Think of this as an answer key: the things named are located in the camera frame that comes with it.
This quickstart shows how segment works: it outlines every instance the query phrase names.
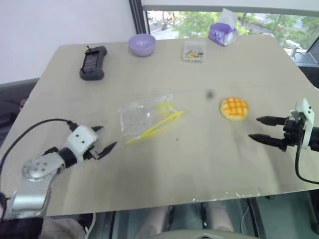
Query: dark spot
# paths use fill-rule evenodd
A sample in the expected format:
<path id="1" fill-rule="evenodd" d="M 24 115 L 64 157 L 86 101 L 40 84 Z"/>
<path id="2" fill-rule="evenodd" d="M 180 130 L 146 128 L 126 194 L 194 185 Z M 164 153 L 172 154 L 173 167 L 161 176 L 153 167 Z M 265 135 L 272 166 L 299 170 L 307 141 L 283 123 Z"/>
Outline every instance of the dark spot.
<path id="1" fill-rule="evenodd" d="M 214 92 L 213 92 L 212 90 L 207 91 L 207 93 L 206 93 L 206 98 L 207 98 L 208 100 L 213 99 L 213 98 L 214 98 Z"/>

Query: bread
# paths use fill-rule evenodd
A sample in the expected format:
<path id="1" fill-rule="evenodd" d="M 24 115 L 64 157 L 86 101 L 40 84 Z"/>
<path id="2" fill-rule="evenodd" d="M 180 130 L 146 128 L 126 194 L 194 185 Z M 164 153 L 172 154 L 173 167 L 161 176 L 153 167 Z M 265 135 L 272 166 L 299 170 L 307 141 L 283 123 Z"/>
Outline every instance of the bread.
<path id="1" fill-rule="evenodd" d="M 246 101 L 237 97 L 230 97 L 220 103 L 220 113 L 228 120 L 243 120 L 249 113 Z"/>

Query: plastic bag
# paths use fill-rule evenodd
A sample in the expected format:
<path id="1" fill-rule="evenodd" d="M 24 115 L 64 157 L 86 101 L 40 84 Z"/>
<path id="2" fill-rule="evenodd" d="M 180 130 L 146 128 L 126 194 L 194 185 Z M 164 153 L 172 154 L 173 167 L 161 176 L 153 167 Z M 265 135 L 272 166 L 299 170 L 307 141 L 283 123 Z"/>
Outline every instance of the plastic bag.
<path id="1" fill-rule="evenodd" d="M 118 109 L 125 143 L 152 136 L 181 116 L 172 102 L 173 95 L 141 99 Z"/>
<path id="2" fill-rule="evenodd" d="M 209 39 L 222 46 L 234 43 L 238 38 L 238 32 L 235 28 L 237 20 L 235 13 L 223 8 L 218 23 L 210 26 Z"/>

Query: clear plastic bag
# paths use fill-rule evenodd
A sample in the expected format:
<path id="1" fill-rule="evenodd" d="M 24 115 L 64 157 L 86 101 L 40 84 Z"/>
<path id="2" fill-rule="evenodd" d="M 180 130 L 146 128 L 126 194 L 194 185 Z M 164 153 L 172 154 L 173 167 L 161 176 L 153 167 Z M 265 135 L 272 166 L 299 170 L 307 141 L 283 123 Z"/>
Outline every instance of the clear plastic bag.
<path id="1" fill-rule="evenodd" d="M 184 112 L 172 102 L 173 95 L 141 99 L 118 109 L 126 143 L 152 136 L 168 127 Z"/>

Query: window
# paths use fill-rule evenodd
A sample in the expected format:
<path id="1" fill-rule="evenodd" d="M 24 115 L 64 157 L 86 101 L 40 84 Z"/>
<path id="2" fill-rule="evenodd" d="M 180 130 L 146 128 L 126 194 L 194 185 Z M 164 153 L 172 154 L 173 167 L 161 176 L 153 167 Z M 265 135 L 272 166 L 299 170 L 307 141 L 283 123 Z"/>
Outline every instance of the window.
<path id="1" fill-rule="evenodd" d="M 319 36 L 319 17 L 267 13 L 237 13 L 240 35 L 270 34 L 285 50 L 306 52 Z M 207 37 L 220 12 L 147 11 L 150 34 L 156 39 Z"/>

